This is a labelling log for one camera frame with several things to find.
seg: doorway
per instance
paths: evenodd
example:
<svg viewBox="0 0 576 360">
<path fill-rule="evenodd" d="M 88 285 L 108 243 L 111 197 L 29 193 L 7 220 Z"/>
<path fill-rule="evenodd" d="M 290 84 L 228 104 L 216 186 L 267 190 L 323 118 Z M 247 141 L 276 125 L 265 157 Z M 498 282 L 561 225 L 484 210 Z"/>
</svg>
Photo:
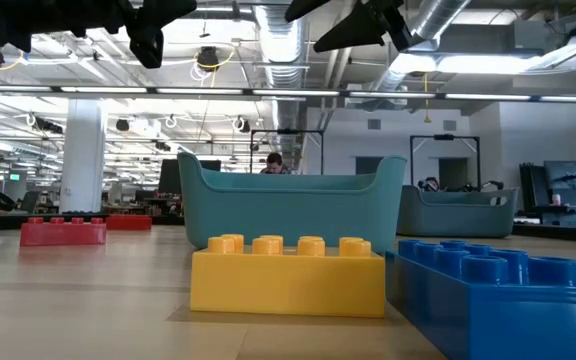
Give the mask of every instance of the doorway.
<svg viewBox="0 0 576 360">
<path fill-rule="evenodd" d="M 383 156 L 357 156 L 355 159 L 355 174 L 374 174 Z"/>
<path fill-rule="evenodd" d="M 439 183 L 442 188 L 457 189 L 468 183 L 468 158 L 439 160 Z"/>
</svg>

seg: teal plastic tub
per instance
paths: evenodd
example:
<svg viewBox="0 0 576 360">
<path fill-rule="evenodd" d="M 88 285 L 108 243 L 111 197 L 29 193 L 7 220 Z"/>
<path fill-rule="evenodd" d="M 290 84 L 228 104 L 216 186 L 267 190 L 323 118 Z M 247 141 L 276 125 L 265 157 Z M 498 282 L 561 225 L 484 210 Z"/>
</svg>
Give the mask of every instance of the teal plastic tub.
<svg viewBox="0 0 576 360">
<path fill-rule="evenodd" d="M 356 176 L 260 175 L 202 169 L 189 153 L 178 155 L 186 235 L 197 248 L 221 234 L 322 236 L 337 246 L 342 236 L 362 237 L 375 252 L 392 248 L 406 159 L 381 160 L 376 174 Z"/>
<path fill-rule="evenodd" d="M 406 236 L 503 238 L 512 232 L 518 189 L 423 192 L 404 186 L 397 232 Z"/>
</svg>

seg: blue lego brick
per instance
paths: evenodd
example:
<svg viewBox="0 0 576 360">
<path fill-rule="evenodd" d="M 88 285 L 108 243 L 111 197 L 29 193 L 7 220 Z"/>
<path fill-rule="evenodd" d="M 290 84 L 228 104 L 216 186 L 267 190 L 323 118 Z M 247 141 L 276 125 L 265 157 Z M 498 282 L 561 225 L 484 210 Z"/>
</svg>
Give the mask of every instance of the blue lego brick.
<svg viewBox="0 0 576 360">
<path fill-rule="evenodd" d="M 576 359 L 575 260 L 418 240 L 385 258 L 388 302 L 449 359 Z"/>
</svg>

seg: person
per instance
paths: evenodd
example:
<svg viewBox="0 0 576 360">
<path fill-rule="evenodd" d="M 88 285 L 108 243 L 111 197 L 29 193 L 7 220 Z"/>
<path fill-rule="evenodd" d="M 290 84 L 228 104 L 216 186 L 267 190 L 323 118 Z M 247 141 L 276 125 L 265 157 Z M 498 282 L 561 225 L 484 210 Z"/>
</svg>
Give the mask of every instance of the person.
<svg viewBox="0 0 576 360">
<path fill-rule="evenodd" d="M 266 168 L 262 174 L 290 174 L 290 170 L 284 165 L 284 160 L 279 153 L 270 153 L 266 158 Z"/>
</svg>

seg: red object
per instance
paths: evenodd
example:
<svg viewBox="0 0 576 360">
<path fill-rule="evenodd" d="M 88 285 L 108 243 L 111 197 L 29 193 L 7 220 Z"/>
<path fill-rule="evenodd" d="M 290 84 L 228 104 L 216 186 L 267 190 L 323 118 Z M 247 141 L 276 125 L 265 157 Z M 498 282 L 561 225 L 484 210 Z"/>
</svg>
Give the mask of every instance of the red object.
<svg viewBox="0 0 576 360">
<path fill-rule="evenodd" d="M 106 218 L 108 230 L 151 230 L 152 218 L 148 215 L 110 215 Z"/>
<path fill-rule="evenodd" d="M 30 218 L 21 226 L 21 246 L 41 245 L 103 245 L 106 243 L 104 219 L 93 218 L 84 223 L 82 218 L 64 222 L 64 218 Z"/>
</svg>

